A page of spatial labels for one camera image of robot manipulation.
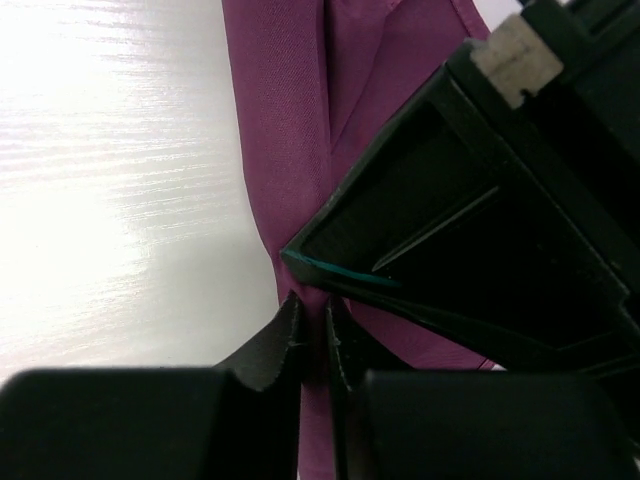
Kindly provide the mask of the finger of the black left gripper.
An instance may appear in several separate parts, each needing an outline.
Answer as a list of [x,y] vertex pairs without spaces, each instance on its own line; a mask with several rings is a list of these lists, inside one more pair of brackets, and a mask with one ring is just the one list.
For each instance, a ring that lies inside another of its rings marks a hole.
[[281,256],[502,366],[639,366],[639,5],[526,1],[564,64],[511,109],[468,39]]

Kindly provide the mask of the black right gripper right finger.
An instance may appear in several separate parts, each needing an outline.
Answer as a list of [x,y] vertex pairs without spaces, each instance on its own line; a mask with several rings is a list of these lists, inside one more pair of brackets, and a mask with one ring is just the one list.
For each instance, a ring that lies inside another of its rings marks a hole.
[[418,370],[326,307],[340,479],[635,479],[605,393],[567,374]]

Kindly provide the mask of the purple cloth napkin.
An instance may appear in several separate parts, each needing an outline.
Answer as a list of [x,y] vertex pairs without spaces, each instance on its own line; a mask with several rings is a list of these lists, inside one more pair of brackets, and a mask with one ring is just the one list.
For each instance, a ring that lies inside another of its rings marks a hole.
[[292,277],[281,249],[382,125],[488,27],[471,1],[226,1],[223,13],[249,202],[278,295],[302,300],[311,340],[298,472],[331,479],[328,297]]

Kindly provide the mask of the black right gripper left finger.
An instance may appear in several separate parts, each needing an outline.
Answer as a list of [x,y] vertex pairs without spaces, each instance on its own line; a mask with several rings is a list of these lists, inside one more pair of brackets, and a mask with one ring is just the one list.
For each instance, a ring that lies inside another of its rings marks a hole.
[[303,306],[212,367],[34,369],[1,390],[5,479],[293,479]]

